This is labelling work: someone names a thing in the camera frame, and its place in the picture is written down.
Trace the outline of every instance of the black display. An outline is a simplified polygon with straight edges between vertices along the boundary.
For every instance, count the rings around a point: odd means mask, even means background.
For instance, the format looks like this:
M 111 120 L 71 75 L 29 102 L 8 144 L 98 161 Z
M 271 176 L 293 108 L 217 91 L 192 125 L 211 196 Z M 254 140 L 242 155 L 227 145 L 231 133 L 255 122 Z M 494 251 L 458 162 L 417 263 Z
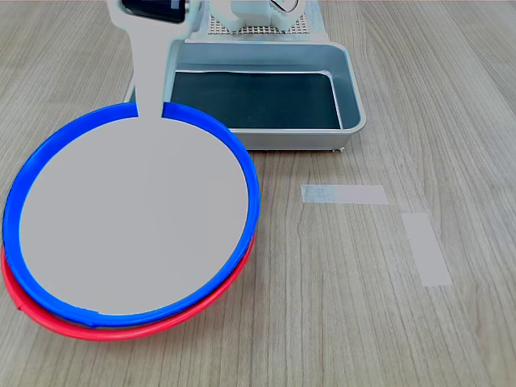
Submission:
M 134 15 L 183 23 L 186 15 L 186 0 L 122 0 L 122 4 Z

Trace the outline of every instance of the white circular plate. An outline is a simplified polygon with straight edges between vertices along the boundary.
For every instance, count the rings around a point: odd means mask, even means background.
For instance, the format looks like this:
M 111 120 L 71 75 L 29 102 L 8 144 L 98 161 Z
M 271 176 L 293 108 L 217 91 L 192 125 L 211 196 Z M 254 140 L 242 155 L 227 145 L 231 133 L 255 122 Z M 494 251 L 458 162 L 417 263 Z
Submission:
M 55 298 L 128 315 L 179 302 L 225 265 L 248 215 L 233 152 L 188 123 L 121 119 L 78 137 L 43 168 L 20 243 Z

